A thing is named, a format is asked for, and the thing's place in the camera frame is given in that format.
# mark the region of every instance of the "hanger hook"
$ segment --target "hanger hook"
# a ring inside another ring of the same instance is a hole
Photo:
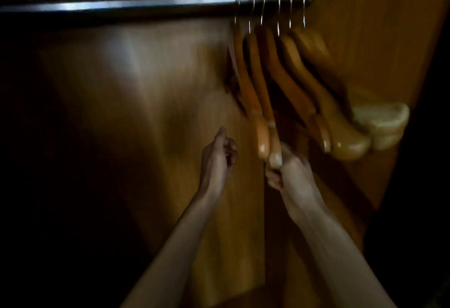
[[[277,17],[277,33],[280,36],[280,13],[281,13],[281,0],[278,0],[278,17]]]
[[[238,21],[238,12],[239,12],[239,7],[241,6],[241,0],[237,0],[238,3],[238,8],[236,9],[236,14],[234,15],[234,24],[237,24]]]
[[[253,11],[255,10],[255,0],[253,0],[253,7],[251,8],[251,13],[250,13],[250,17],[248,18],[248,33],[251,33],[251,17],[253,16]]]
[[[261,9],[261,26],[262,26],[262,16],[264,15],[264,7],[266,6],[266,0],[262,0],[262,9]]]
[[[305,3],[306,3],[306,0],[303,0],[303,28],[305,28],[307,25],[307,22],[305,19]]]
[[[291,21],[291,13],[292,13],[292,0],[289,0],[290,6],[289,6],[289,29],[292,28],[292,21]]]

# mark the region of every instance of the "hand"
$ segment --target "hand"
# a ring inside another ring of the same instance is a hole
[[[218,198],[237,159],[236,144],[226,136],[226,129],[221,127],[214,140],[202,151],[199,192]]]
[[[281,175],[266,164],[267,182],[280,191],[289,216],[294,222],[298,222],[303,212],[317,205],[323,207],[324,202],[307,158],[295,155],[285,143],[281,144],[281,151]]]

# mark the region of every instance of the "person's left hand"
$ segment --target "person's left hand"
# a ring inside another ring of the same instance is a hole
[[[226,129],[221,127],[214,140],[202,151],[199,193],[210,193],[218,198],[237,159],[236,144],[226,136]]]

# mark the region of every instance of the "wardrobe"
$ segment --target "wardrobe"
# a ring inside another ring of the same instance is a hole
[[[448,6],[314,0],[306,19],[359,84],[413,112]],[[2,30],[10,278],[15,293],[28,293],[16,294],[18,302],[120,305],[190,202],[201,150],[223,125],[239,163],[205,229],[182,305],[332,307],[224,86],[232,19]],[[248,17],[238,20],[244,26]],[[298,8],[291,20],[301,24]],[[363,249],[397,147],[341,162],[289,120],[277,126],[308,155],[325,202]]]

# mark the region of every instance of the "clothes rail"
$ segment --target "clothes rail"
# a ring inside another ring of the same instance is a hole
[[[264,0],[254,0],[261,8]],[[292,0],[300,6],[303,0]],[[21,29],[35,26],[92,26],[129,20],[249,15],[253,0],[70,0],[0,3],[0,22]],[[265,0],[265,13],[278,9],[278,0]]]

